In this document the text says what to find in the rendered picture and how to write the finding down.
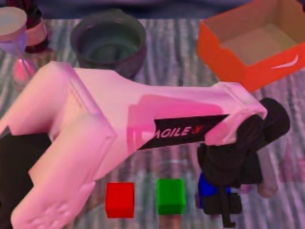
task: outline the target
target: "green cube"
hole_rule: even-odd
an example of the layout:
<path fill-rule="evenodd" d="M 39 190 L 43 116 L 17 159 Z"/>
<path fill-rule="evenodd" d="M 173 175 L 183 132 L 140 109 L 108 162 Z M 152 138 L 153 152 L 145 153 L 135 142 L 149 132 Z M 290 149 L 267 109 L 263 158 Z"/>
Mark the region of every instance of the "green cube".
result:
<path fill-rule="evenodd" d="M 185 190 L 182 179 L 157 180 L 157 210 L 159 215 L 183 214 Z"/>

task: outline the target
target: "table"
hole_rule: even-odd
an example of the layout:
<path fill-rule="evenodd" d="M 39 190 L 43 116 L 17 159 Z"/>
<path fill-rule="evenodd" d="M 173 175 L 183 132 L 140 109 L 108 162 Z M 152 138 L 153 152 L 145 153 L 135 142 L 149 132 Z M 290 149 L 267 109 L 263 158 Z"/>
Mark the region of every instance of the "table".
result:
<path fill-rule="evenodd" d="M 50 47 L 55 52 L 48 51 L 33 55 L 32 58 L 39 66 L 50 60 L 69 61 L 77 66 L 76 57 L 70 49 L 69 34 L 78 20 L 52 20 L 46 23 L 52 29 Z M 213 73 L 195 54 L 199 20 L 141 20 L 141 23 L 147 30 L 148 54 L 146 63 L 136 78 L 138 82 L 173 86 L 209 86 L 217 82 Z M 13 61 L 13 57 L 0 52 L 0 115 L 3 115 L 17 96 L 10 76 Z M 281 172 L 278 164 L 284 154 L 286 170 L 293 164 L 289 163 L 289 157 L 293 159 L 294 165 L 305 167 L 301 160 L 305 158 L 303 77 L 304 73 L 299 71 L 254 92 L 257 99 L 272 97 L 281 102 L 291 117 L 291 130 L 287 136 L 268 147 L 277 174 Z M 196 147 L 197 144 L 190 144 L 135 153 L 97 182 L 83 211 L 65 229 L 222 228 L 220 219 L 212 219 L 195 207 L 194 194 L 200 173 Z M 165 177 L 182 177 L 185 181 L 187 205 L 182 216 L 159 217 L 156 214 L 155 181 Z M 134 219 L 106 218 L 103 203 L 105 186 L 110 181 L 135 183 Z M 305 186 L 302 181 L 291 181 L 287 177 L 286 182 L 280 182 L 280 190 L 272 199 L 260 198 L 256 188 L 241 196 L 243 214 L 233 216 L 238 229 L 305 228 Z"/>

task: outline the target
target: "open box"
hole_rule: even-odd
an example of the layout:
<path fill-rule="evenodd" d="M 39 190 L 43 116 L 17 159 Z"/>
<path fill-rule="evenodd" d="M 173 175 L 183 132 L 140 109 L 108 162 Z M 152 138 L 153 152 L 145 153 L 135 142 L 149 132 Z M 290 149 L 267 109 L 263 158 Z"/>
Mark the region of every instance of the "open box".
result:
<path fill-rule="evenodd" d="M 305 13 L 297 0 L 254 0 L 203 20 L 197 54 L 221 81 L 248 91 L 305 67 Z"/>

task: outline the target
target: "dark bottle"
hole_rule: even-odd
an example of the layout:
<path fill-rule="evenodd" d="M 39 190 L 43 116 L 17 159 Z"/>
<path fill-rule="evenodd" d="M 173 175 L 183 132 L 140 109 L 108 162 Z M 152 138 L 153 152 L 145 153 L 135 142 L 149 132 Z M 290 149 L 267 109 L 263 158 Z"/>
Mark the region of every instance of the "dark bottle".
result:
<path fill-rule="evenodd" d="M 48 33 L 42 21 L 41 11 L 33 0 L 6 0 L 7 6 L 13 6 L 24 10 L 27 14 L 27 53 L 39 53 L 47 49 L 49 45 Z"/>

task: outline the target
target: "cube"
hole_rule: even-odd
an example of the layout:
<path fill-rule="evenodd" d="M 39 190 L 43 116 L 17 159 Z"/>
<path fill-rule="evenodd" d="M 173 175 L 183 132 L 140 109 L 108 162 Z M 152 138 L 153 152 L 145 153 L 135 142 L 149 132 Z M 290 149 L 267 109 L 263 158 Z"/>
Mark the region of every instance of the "cube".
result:
<path fill-rule="evenodd" d="M 157 212 L 159 215 L 183 214 L 185 190 L 182 179 L 157 180 Z"/>
<path fill-rule="evenodd" d="M 105 211 L 108 218 L 133 218 L 134 184 L 107 183 Z"/>

